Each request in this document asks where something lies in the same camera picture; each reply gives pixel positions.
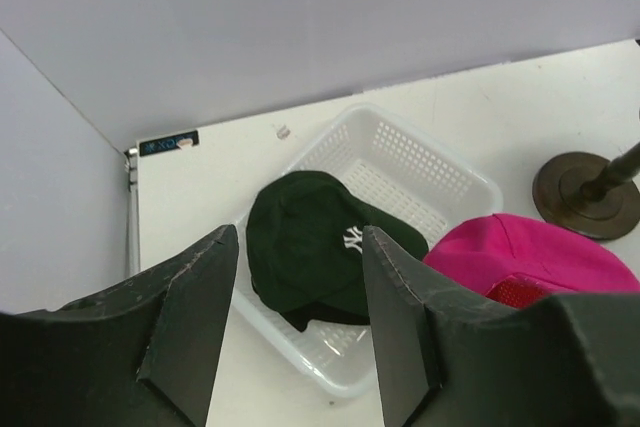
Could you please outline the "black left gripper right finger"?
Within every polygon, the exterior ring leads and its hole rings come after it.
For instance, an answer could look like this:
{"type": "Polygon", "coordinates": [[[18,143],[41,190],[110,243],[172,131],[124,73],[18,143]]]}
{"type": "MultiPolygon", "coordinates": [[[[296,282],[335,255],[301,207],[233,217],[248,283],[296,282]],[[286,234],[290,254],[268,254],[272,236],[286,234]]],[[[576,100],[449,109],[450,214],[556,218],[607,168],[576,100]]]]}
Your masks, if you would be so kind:
{"type": "Polygon", "coordinates": [[[377,227],[363,272],[388,426],[635,426],[639,298],[560,294],[516,310],[377,227]]]}

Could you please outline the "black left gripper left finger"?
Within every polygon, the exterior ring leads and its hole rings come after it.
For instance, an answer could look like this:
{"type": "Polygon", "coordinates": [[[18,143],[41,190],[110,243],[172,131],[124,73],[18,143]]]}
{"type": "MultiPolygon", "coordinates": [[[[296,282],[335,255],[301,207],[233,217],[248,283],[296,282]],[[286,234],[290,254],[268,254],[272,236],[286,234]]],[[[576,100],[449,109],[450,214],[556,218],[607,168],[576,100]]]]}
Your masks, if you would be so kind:
{"type": "Polygon", "coordinates": [[[1,317],[5,426],[203,426],[239,255],[225,225],[56,311],[1,317]]]}

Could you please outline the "magenta baseball cap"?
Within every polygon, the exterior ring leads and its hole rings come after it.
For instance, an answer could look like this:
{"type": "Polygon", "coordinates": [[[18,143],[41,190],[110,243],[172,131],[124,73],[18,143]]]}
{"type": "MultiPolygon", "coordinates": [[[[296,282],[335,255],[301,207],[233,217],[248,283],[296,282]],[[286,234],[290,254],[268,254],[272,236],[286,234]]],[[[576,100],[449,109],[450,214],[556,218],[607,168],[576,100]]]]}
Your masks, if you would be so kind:
{"type": "Polygon", "coordinates": [[[556,293],[637,293],[639,280],[613,253],[578,234],[512,214],[468,220],[423,263],[463,287],[521,309],[556,293]]]}

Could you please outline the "black baseball cap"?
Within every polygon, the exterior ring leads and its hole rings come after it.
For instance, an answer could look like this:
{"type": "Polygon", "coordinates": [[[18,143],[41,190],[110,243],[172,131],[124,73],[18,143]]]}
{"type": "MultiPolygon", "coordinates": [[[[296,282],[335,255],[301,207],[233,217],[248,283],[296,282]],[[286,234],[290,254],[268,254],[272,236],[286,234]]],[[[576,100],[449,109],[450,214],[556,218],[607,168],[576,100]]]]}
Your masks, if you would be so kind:
{"type": "Polygon", "coordinates": [[[418,230],[360,200],[334,176],[290,172],[264,187],[249,212],[245,238],[250,274],[283,277],[317,292],[312,321],[367,326],[362,269],[367,226],[382,228],[417,259],[429,251],[418,230]]]}

